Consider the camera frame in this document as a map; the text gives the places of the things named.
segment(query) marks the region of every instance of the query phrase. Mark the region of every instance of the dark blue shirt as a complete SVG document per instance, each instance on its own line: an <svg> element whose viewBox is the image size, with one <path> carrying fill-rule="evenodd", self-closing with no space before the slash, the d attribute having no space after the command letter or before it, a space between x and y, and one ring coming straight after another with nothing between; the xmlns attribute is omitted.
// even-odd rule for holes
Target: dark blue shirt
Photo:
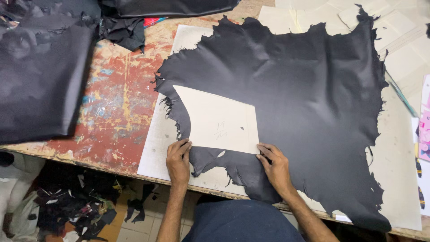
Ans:
<svg viewBox="0 0 430 242"><path fill-rule="evenodd" d="M183 242L304 242L275 207L256 200L228 200L197 205L194 225Z"/></svg>

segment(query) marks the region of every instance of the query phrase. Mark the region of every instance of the person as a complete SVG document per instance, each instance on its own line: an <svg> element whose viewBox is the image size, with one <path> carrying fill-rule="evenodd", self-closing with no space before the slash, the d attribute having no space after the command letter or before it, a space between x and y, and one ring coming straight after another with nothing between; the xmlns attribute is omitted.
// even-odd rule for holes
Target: person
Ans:
<svg viewBox="0 0 430 242"><path fill-rule="evenodd" d="M275 145L257 144L261 161L270 183L288 204L300 228L311 242L338 242L335 235L309 209L293 187L288 159ZM158 242L178 242L181 212L190 179L191 142L177 141L167 149L166 165L172 187L166 214L158 232ZM256 200L225 200L198 204L194 225L183 241L292 241L303 237L290 222L270 204Z"/></svg>

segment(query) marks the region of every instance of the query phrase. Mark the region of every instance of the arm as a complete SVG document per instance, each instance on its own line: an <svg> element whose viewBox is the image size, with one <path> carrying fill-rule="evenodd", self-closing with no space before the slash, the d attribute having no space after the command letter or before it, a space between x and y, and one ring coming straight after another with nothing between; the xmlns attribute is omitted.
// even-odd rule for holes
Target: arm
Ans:
<svg viewBox="0 0 430 242"><path fill-rule="evenodd" d="M190 149L188 139L177 141L167 149L166 165L169 170L172 187L166 214L158 231L157 242L179 242L182 205L190 180Z"/></svg>
<svg viewBox="0 0 430 242"><path fill-rule="evenodd" d="M327 226L306 205L297 190L293 187L288 170L288 159L274 145L260 143L257 145L262 155L257 155L266 171L270 183L279 195L287 202L300 227L311 242L339 242Z"/></svg>

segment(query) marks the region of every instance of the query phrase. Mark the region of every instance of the floor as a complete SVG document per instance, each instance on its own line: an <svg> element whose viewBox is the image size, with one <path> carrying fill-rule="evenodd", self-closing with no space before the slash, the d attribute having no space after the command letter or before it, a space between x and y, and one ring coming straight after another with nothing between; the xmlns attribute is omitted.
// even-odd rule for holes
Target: floor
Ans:
<svg viewBox="0 0 430 242"><path fill-rule="evenodd" d="M141 191L144 183L144 181L135 180L130 187L134 191ZM169 191L169 186L159 185L159 187L154 190L154 194L151 194L144 203L145 220L132 223L131 221L138 214L135 211L132 218L127 223L123 222L117 242L155 242L161 221L166 212ZM180 240L188 234L194 223L194 208L201 195L202 194L198 192L187 191L182 208ZM284 215L296 228L298 227L294 216L288 213L284 213Z"/></svg>

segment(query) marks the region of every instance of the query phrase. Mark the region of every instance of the work table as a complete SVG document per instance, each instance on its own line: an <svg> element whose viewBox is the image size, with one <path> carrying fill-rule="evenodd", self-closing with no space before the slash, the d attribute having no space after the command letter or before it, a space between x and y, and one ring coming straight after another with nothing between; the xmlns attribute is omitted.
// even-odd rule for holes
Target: work table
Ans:
<svg viewBox="0 0 430 242"><path fill-rule="evenodd" d="M130 52L107 40L96 45L74 137L0 146L1 149L75 164L125 177L169 184L137 175L158 93L154 75L170 54L179 24L211 28L226 15L235 23L257 18L261 6L274 0L243 0L230 12L195 18L167 19L145 30L145 54ZM233 199L245 196L189 186L189 189ZM287 210L284 204L278 208ZM316 213L331 219L323 212ZM422 216L423 231L394 228L392 233L430 241L430 218Z"/></svg>

